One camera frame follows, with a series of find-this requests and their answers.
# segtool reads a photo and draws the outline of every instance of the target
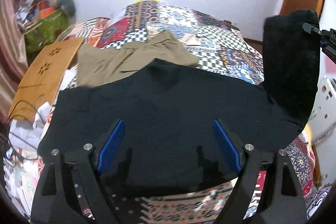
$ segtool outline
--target green storage bin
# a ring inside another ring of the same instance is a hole
[[[68,19],[61,10],[41,19],[24,33],[26,52],[40,51],[44,46],[53,43],[67,27]]]

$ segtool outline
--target patterned blanket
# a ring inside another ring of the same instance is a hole
[[[144,0],[125,7],[114,19],[95,18],[77,24],[64,40],[84,37],[84,42],[101,49],[121,48],[123,44],[146,42],[162,30],[170,30],[181,44],[199,59],[199,69],[242,79],[254,85],[263,80],[263,59],[249,46],[241,32],[222,20],[184,7]],[[69,88],[76,86],[76,78]],[[48,117],[44,133],[53,115]],[[301,184],[303,195],[312,186],[315,158],[309,144],[309,126],[286,148]],[[256,190],[245,217],[253,215],[260,200],[265,172],[259,173]],[[216,219],[236,181],[186,195],[135,198],[111,196],[111,201],[126,223],[205,223]],[[83,189],[75,183],[83,214],[92,213]]]

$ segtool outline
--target silver bolt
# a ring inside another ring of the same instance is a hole
[[[93,145],[92,144],[90,144],[90,143],[87,143],[87,144],[85,144],[84,145],[84,150],[90,150],[91,148],[93,147]]]
[[[251,145],[250,143],[245,144],[245,149],[248,151],[252,151],[254,149],[254,146]]]
[[[280,150],[279,150],[279,154],[282,155],[282,156],[284,156],[284,155],[287,154],[287,152],[286,152],[285,149],[280,149]]]
[[[54,150],[52,150],[52,152],[51,152],[51,154],[52,154],[53,156],[56,156],[58,153],[59,153],[59,150],[58,150],[58,149],[54,149]]]

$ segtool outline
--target pink curtain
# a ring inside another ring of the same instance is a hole
[[[20,0],[0,0],[0,122],[4,124],[28,65],[25,41],[16,21]]]

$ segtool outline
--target blue gripper pad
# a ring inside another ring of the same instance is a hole
[[[119,120],[117,125],[112,131],[111,136],[107,139],[105,145],[98,154],[98,173],[107,171],[111,166],[111,161],[114,159],[119,146],[125,136],[125,123],[123,120]]]
[[[237,140],[231,140],[224,129],[222,128],[221,123],[218,120],[214,120],[212,126],[213,136],[219,146],[220,151],[223,154],[223,157],[226,159],[230,169],[234,171],[237,175],[242,171],[242,163],[244,161],[244,151],[242,149],[242,142]]]

